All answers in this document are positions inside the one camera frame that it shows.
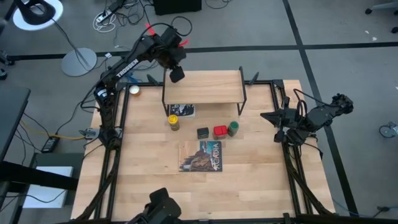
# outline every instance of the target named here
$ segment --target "yellow jar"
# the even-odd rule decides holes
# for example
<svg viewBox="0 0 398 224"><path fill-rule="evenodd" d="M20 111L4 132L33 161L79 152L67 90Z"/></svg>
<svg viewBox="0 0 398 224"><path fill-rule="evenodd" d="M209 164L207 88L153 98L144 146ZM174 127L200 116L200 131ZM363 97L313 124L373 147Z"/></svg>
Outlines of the yellow jar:
<svg viewBox="0 0 398 224"><path fill-rule="evenodd" d="M176 115L169 116L169 124L173 131L180 129L180 124L178 123L178 116Z"/></svg>

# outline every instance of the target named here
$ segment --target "yellow lid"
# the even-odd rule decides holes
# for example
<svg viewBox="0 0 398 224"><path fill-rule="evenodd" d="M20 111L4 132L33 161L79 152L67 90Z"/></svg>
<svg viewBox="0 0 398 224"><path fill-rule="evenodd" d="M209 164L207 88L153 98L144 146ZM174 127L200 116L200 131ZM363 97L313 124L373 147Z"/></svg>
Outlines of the yellow lid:
<svg viewBox="0 0 398 224"><path fill-rule="evenodd" d="M175 116L174 114L169 116L169 124L177 124L177 122L178 122L177 116Z"/></svg>

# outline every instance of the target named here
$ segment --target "white label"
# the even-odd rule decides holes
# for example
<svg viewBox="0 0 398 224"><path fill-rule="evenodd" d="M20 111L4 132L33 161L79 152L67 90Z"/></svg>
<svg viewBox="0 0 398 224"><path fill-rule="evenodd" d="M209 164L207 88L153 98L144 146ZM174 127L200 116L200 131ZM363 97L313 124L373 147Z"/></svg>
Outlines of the white label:
<svg viewBox="0 0 398 224"><path fill-rule="evenodd" d="M106 89L103 89L97 93L98 96L101 96L103 93L106 93Z"/></svg>
<svg viewBox="0 0 398 224"><path fill-rule="evenodd" d="M126 68L121 70L116 76L121 78L124 74L126 74L126 72L130 71L130 69L132 69L135 65L137 65L137 63L138 63L137 59L133 60L130 64L126 66Z"/></svg>

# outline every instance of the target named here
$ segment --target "wooden shelf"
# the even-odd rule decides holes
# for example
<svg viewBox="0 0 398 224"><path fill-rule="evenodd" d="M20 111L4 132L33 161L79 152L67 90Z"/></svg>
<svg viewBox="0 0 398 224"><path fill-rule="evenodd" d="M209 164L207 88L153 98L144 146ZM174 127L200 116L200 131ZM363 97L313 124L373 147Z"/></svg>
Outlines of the wooden shelf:
<svg viewBox="0 0 398 224"><path fill-rule="evenodd" d="M244 86L241 71L184 71L185 78L172 83L166 73L164 103L243 103Z"/></svg>

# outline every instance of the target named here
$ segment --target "yellow cable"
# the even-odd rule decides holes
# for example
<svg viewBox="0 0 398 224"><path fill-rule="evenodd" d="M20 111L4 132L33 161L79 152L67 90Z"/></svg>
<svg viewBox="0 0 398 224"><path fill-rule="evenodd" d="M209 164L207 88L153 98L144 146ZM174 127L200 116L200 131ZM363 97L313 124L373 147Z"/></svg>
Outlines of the yellow cable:
<svg viewBox="0 0 398 224"><path fill-rule="evenodd" d="M33 133L47 135L46 132L36 131L36 130L30 129L30 127L28 127L28 125L26 125L23 120L21 120L21 124L23 125L23 127L25 127L26 129L28 129L29 131L31 131ZM84 136L82 136L82 137L68 137L68 136L61 136L61 135L58 135L58 134L50 134L50 137L58 137L58 138L69 139L69 140L81 140L81 139L85 138Z"/></svg>

